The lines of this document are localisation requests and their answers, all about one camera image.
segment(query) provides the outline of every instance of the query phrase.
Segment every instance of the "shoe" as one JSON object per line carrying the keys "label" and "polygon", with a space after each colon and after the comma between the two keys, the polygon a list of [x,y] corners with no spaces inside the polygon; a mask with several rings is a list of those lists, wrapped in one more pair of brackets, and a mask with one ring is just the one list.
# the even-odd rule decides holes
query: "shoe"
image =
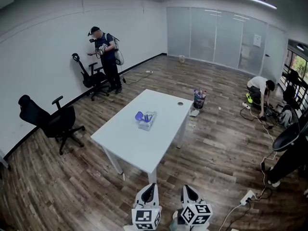
{"label": "shoe", "polygon": [[115,90],[114,87],[109,87],[108,90],[107,90],[107,92],[110,93],[110,92],[112,92],[113,90]]}
{"label": "shoe", "polygon": [[249,94],[249,93],[246,94],[246,97],[247,97],[247,100],[248,100],[249,103],[253,103],[253,100],[252,100],[252,98],[250,97],[250,94]]}
{"label": "shoe", "polygon": [[119,94],[121,91],[122,91],[122,87],[117,88],[116,91],[115,91],[115,93],[116,93],[116,94]]}
{"label": "shoe", "polygon": [[271,183],[271,181],[268,180],[268,184],[271,185],[271,186],[273,186],[273,187],[278,187],[278,186],[280,185],[280,180],[277,181],[276,183]]}

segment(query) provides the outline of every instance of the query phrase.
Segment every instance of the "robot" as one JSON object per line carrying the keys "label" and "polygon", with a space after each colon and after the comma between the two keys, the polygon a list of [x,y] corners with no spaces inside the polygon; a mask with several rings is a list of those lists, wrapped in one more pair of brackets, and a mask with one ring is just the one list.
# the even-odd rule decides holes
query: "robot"
{"label": "robot", "polygon": [[213,215],[211,205],[202,199],[199,192],[184,185],[181,191],[183,208],[173,214],[170,231],[208,231],[209,219]]}
{"label": "robot", "polygon": [[133,225],[125,226],[125,231],[156,230],[161,219],[158,187],[155,183],[147,185],[136,195],[131,210]]}

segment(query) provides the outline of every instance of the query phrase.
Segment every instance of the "black office chair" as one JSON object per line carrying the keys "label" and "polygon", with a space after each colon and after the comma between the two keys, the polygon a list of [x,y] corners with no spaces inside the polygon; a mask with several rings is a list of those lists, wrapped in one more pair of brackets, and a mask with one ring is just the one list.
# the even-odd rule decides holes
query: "black office chair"
{"label": "black office chair", "polygon": [[28,95],[22,96],[18,101],[21,109],[20,118],[41,128],[48,138],[55,138],[57,142],[59,139],[62,141],[59,150],[60,155],[63,155],[62,148],[67,138],[71,138],[80,147],[84,147],[84,144],[75,137],[74,132],[80,129],[86,130],[84,126],[72,128],[75,122],[75,110],[72,106],[61,108],[59,101],[62,98],[63,96],[52,102],[58,107],[58,111],[54,115],[50,115],[40,108]]}
{"label": "black office chair", "polygon": [[106,96],[109,96],[109,93],[104,91],[103,89],[104,88],[108,88],[109,86],[103,86],[102,82],[104,80],[107,80],[107,77],[104,73],[100,72],[100,70],[103,68],[103,67],[99,67],[99,68],[96,68],[94,69],[94,65],[96,65],[97,63],[93,63],[93,64],[90,64],[89,67],[91,68],[91,75],[88,74],[88,72],[85,70],[85,68],[83,67],[81,61],[79,60],[80,57],[78,56],[77,53],[74,53],[72,55],[73,59],[79,63],[83,73],[83,84],[85,85],[85,87],[87,88],[91,88],[91,87],[94,87],[93,89],[93,94],[91,96],[91,100],[94,101],[94,96],[96,93],[98,92],[102,92],[102,93],[105,93]]}

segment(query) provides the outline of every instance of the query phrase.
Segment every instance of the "white table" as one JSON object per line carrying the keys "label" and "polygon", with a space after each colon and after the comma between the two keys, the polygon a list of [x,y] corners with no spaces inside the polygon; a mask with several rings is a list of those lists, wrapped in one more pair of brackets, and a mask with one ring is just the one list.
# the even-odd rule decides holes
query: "white table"
{"label": "white table", "polygon": [[[91,138],[102,146],[118,174],[122,174],[116,157],[148,173],[156,183],[156,167],[180,129],[177,147],[183,143],[186,120],[192,101],[146,89],[98,129]],[[156,111],[150,129],[138,128],[138,111]]]}

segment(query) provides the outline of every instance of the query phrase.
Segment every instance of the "table leg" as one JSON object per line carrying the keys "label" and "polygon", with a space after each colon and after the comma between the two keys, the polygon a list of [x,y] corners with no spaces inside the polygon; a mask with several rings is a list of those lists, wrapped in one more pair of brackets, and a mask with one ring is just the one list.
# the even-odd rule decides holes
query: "table leg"
{"label": "table leg", "polygon": [[184,133],[185,133],[185,129],[186,129],[187,116],[183,120],[182,125],[180,127],[180,134],[179,134],[179,140],[178,140],[178,145],[177,145],[177,148],[179,148],[179,149],[181,148],[181,146],[183,144]]}
{"label": "table leg", "polygon": [[149,178],[149,183],[157,183],[157,179],[156,179],[156,168],[153,170],[153,172],[151,174],[148,173],[148,178]]}
{"label": "table leg", "polygon": [[107,157],[109,158],[110,162],[112,163],[112,165],[114,166],[116,172],[120,175],[123,174],[123,170],[121,169],[119,163],[117,162],[116,156],[111,153],[110,151],[108,151],[107,149],[104,148],[105,153],[107,154]]}

